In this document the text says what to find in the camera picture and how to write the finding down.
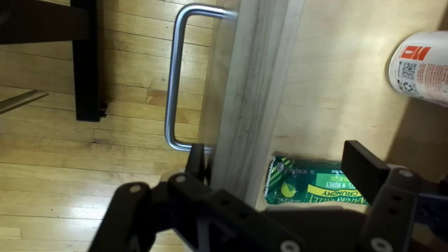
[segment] hardwood floor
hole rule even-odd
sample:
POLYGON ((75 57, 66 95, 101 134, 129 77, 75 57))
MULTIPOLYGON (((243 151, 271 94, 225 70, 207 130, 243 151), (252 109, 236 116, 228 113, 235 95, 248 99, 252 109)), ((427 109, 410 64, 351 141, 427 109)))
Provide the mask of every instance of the hardwood floor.
MULTIPOLYGON (((67 4, 68 0, 52 0, 67 4)), ((0 46, 0 99, 50 95, 0 115, 0 252, 87 250, 113 190, 157 185, 186 154, 162 137, 172 21, 190 0, 103 0, 108 117, 74 120, 68 42, 0 46)), ((213 19, 187 25, 178 136, 197 137, 213 19)), ((154 250, 182 250, 173 232, 154 250)))

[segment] green bag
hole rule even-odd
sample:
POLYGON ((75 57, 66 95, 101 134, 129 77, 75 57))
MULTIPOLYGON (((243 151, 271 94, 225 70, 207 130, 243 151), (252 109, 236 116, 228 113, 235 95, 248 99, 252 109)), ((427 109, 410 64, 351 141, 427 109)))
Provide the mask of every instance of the green bag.
POLYGON ((273 157, 264 189, 269 204, 340 201, 367 204, 340 162, 273 157))

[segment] door handle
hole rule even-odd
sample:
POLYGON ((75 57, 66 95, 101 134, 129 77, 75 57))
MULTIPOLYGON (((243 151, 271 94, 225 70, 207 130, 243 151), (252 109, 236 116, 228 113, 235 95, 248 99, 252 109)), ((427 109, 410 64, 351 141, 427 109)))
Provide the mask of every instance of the door handle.
POLYGON ((185 143, 175 136, 175 120, 179 95, 179 78, 183 52, 183 38, 186 21, 192 15, 206 15, 214 18, 236 18, 236 12, 206 4, 187 4, 176 15, 173 22, 171 61, 168 75, 166 110, 165 110, 165 140, 168 145, 178 151, 190 151, 192 143, 185 143))

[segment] white can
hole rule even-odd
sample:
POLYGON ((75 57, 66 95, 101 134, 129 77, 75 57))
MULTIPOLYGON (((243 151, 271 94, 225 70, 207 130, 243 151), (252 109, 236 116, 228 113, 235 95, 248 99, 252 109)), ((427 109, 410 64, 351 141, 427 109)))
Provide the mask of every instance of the white can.
POLYGON ((409 36, 390 59, 389 80, 403 95, 448 106, 448 32, 409 36))

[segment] bolt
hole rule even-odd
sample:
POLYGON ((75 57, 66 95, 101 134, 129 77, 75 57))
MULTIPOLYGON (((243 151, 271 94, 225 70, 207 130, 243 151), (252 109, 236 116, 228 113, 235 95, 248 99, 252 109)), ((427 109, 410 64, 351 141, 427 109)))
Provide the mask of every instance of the bolt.
POLYGON ((295 241, 285 239, 280 243, 281 252, 299 252, 299 246, 295 241))
POLYGON ((133 185, 133 186, 129 187, 130 193, 137 193, 140 190, 141 190, 141 185, 133 185))
POLYGON ((369 241, 369 245, 372 246, 372 249, 375 250, 375 252, 393 252, 393 248, 392 248, 392 245, 386 241, 386 239, 383 239, 383 238, 372 238, 371 241, 369 241))
POLYGON ((411 172, 407 171, 407 169, 400 169, 399 173, 400 173, 402 176, 406 176, 406 178, 413 176, 411 172))
POLYGON ((178 182, 178 183, 183 183, 185 180, 186 180, 185 175, 179 175, 179 176, 176 176, 176 179, 175 179, 175 182, 178 182))

